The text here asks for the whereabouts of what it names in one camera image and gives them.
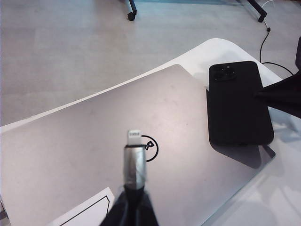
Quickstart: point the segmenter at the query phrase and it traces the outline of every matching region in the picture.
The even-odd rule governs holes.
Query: white table
[[[211,65],[244,60],[252,60],[258,64],[264,86],[281,80],[234,43],[210,39],[185,54],[110,89],[174,64],[180,64],[192,76],[208,84],[208,69]],[[106,91],[3,126],[1,132],[17,128]],[[270,113],[275,129],[275,139],[270,147],[277,154],[275,159],[221,207],[205,225],[301,225],[301,135],[293,131],[289,115],[274,109],[271,109]]]

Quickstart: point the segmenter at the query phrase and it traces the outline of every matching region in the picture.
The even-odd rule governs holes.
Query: chair leg
[[[264,9],[255,0],[247,0],[247,1],[257,10],[257,12],[259,12],[260,17],[258,21],[262,23],[268,13],[264,11]]]
[[[131,4],[131,8],[132,8],[132,12],[129,12],[127,14],[127,17],[130,21],[134,21],[135,20],[135,17],[137,15],[137,9],[136,9],[136,5],[135,5],[135,2],[134,0],[129,0],[130,1],[130,4]]]

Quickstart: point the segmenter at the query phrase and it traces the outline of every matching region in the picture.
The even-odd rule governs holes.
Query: silver laptop
[[[129,129],[145,135],[145,189],[161,226],[200,226],[274,156],[212,147],[206,88],[173,65],[3,133],[12,224],[45,225],[106,187],[118,196]]]

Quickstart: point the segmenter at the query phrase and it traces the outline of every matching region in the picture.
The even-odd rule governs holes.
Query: paper sheet
[[[113,203],[114,195],[107,187],[47,226],[99,226]]]

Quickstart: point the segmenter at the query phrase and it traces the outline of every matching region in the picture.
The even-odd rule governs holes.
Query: black cord
[[[282,67],[282,68],[286,69],[290,74],[293,75],[293,73],[292,73],[290,70],[288,70],[286,67],[284,67],[284,66],[282,66],[282,65],[279,65],[279,64],[276,64],[276,63],[273,63],[273,62],[263,62],[262,64],[277,65],[277,66],[279,66],[279,67]]]
[[[263,40],[263,42],[262,42],[262,44],[261,44],[261,46],[260,46],[260,51],[259,51],[259,62],[260,62],[260,63],[261,63],[261,51],[262,51],[262,47],[263,47],[263,44],[264,44],[265,40],[267,39],[267,37],[268,37],[269,32],[271,31],[271,29],[268,27],[268,28],[267,28],[267,31],[268,31],[268,34],[267,34],[267,36],[265,36],[265,38],[264,38],[264,40]]]
[[[269,35],[269,32],[271,31],[271,28],[268,27],[267,28],[267,36],[265,36],[261,46],[260,46],[260,51],[259,51],[259,62],[261,63],[261,52],[262,52],[262,47],[263,47],[263,44],[265,42],[265,40],[267,39],[268,35]],[[286,69],[291,75],[294,75],[290,70],[288,70],[286,67],[282,66],[282,65],[279,65],[279,64],[276,64],[276,63],[273,63],[273,62],[263,62],[262,64],[271,64],[271,65],[277,65],[279,67],[282,67],[283,69]]]

